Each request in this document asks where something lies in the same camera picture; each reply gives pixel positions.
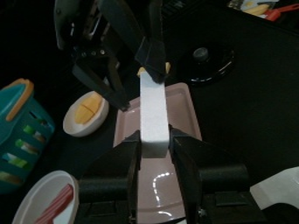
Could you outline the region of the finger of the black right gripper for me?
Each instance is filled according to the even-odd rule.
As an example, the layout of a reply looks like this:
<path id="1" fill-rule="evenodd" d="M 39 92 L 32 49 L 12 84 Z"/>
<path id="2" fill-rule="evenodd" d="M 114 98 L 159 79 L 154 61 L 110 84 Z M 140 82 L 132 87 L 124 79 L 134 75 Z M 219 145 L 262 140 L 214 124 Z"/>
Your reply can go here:
<path id="1" fill-rule="evenodd" d="M 130 102 L 127 99 L 127 93 L 122 86 L 119 78 L 111 79 L 107 84 L 92 71 L 90 66 L 79 62 L 74 65 L 72 73 L 79 81 L 96 93 L 99 93 L 108 103 L 122 111 L 127 111 L 130 108 Z"/>
<path id="2" fill-rule="evenodd" d="M 150 0 L 147 20 L 144 27 L 140 27 L 126 0 L 98 2 L 99 11 L 158 84 L 164 83 L 167 76 L 162 6 L 163 0 Z"/>

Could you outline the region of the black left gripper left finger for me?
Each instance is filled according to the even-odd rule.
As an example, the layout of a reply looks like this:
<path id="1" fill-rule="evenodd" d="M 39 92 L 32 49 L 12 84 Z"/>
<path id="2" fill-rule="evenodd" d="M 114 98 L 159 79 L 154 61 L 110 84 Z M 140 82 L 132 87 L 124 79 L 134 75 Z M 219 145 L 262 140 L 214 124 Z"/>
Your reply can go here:
<path id="1" fill-rule="evenodd" d="M 106 152 L 79 180 L 76 224 L 136 224 L 140 131 Z"/>

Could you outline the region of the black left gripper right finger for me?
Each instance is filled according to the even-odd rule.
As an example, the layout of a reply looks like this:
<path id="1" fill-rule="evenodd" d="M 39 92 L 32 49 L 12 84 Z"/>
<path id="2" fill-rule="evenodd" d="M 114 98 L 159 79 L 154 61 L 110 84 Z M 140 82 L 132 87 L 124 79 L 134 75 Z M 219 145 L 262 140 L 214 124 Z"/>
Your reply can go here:
<path id="1" fill-rule="evenodd" d="M 226 150 L 171 129 L 170 152 L 187 224 L 267 224 L 247 167 Z"/>

